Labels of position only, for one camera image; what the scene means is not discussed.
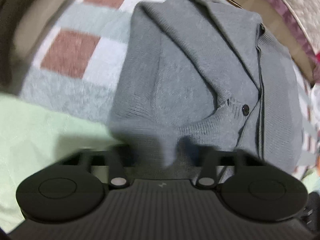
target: purple trim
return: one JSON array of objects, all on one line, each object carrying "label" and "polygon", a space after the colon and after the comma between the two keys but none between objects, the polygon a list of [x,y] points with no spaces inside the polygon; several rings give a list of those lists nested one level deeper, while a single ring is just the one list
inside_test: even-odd
[{"label": "purple trim", "polygon": [[291,34],[295,37],[297,42],[301,45],[304,52],[309,56],[309,58],[311,58],[315,63],[317,63],[316,55],[314,54],[310,43],[308,42],[297,20],[294,18],[291,11],[287,7],[287,5],[283,2],[283,0],[267,0],[267,1],[282,17],[287,27],[289,28]]}]

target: light green fabric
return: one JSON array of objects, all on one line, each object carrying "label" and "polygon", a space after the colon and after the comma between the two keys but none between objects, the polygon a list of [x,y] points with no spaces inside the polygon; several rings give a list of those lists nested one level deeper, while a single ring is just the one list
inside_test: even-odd
[{"label": "light green fabric", "polygon": [[81,147],[115,143],[103,124],[0,93],[0,227],[9,232],[23,221],[15,199],[23,179]]}]

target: plaid blanket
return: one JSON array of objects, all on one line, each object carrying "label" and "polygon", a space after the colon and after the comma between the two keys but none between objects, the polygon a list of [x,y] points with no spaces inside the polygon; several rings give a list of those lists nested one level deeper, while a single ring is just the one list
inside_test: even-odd
[{"label": "plaid blanket", "polygon": [[140,1],[75,0],[34,55],[20,98],[105,123],[126,55],[131,15]]}]

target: black button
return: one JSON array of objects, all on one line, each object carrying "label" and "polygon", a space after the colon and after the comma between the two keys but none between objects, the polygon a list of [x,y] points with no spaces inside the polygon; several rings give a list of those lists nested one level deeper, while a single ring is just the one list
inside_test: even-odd
[{"label": "black button", "polygon": [[247,115],[249,114],[249,112],[250,112],[249,106],[248,106],[248,105],[244,105],[244,106],[242,107],[242,114],[243,114],[244,116],[247,116]]}]

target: gray cardigan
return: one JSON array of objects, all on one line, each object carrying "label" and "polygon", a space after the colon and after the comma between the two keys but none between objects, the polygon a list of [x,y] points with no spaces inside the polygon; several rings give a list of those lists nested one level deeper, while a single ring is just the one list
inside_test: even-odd
[{"label": "gray cardigan", "polygon": [[139,3],[109,122],[139,157],[131,176],[194,178],[185,136],[292,172],[302,126],[292,66],[254,12],[218,0]]}]

